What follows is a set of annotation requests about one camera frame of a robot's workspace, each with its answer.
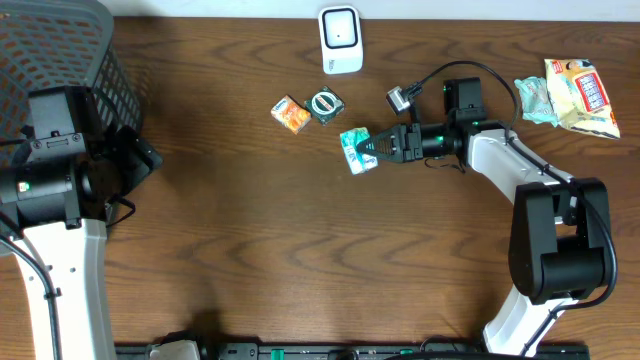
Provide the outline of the orange tissue packet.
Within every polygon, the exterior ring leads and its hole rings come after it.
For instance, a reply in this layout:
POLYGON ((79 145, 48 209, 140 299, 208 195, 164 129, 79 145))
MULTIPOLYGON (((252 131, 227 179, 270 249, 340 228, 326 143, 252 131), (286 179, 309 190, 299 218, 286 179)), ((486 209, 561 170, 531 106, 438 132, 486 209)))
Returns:
POLYGON ((311 113, 289 95, 285 95, 271 109, 271 115, 294 134, 298 134, 311 120, 311 113))

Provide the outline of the teal wipes packet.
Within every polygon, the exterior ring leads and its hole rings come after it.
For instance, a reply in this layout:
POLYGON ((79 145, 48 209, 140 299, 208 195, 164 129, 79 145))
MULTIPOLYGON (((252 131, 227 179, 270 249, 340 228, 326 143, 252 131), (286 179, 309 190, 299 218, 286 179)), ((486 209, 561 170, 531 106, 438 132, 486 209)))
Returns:
POLYGON ((553 127, 559 125, 544 78, 531 76, 526 79, 516 79, 514 85, 519 91, 524 120, 535 124, 550 124, 553 127))

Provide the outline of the teal Kleenex tissue packet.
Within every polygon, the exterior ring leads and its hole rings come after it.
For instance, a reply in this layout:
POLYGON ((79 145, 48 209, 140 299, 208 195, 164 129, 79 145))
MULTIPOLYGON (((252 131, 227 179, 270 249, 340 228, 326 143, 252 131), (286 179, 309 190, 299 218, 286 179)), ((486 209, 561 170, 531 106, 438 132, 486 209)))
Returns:
POLYGON ((353 175, 363 174, 378 166, 376 157, 357 150, 357 145, 369 138, 369 132, 365 127, 354 128, 340 134, 341 147, 353 175))

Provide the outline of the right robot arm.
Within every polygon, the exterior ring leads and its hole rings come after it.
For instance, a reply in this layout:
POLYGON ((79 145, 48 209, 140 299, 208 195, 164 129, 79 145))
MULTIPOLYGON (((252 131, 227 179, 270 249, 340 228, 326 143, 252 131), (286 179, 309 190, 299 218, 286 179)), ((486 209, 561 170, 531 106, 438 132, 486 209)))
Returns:
POLYGON ((565 312, 595 307, 616 285, 618 264, 609 230, 605 185, 576 179, 523 145, 506 124, 488 118, 478 78, 444 84, 447 119, 420 121, 416 82, 386 99, 411 121, 358 143, 357 150, 395 163, 456 156, 458 168, 489 179, 513 205, 508 265, 511 291, 482 331, 490 353, 532 357, 565 312))

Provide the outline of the dark green round-logo packet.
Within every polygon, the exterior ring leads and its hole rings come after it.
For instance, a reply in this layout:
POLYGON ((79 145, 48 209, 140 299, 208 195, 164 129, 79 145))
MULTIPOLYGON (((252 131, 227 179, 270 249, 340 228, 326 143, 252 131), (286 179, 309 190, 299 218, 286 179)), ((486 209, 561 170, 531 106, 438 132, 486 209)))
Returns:
POLYGON ((323 126, 332 122, 346 108, 344 101, 328 86, 306 100, 305 107, 323 126))

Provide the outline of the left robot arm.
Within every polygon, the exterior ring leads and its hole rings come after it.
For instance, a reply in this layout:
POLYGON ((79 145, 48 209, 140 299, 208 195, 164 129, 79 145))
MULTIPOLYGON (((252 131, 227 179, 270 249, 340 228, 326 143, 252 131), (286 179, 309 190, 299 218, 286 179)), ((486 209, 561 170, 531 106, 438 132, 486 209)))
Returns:
POLYGON ((1 172, 1 244, 18 263, 39 359, 116 356, 105 285, 109 210, 163 163, 101 90, 30 93, 21 163, 1 172))

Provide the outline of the yellow snack bag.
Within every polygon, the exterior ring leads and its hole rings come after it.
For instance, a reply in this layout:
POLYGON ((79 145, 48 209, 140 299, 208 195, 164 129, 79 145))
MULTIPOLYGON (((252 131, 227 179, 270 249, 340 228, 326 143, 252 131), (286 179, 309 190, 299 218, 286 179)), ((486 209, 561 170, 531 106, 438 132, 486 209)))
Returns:
POLYGON ((566 130, 618 140, 620 130, 605 86, 588 59, 545 59, 554 113, 566 130))

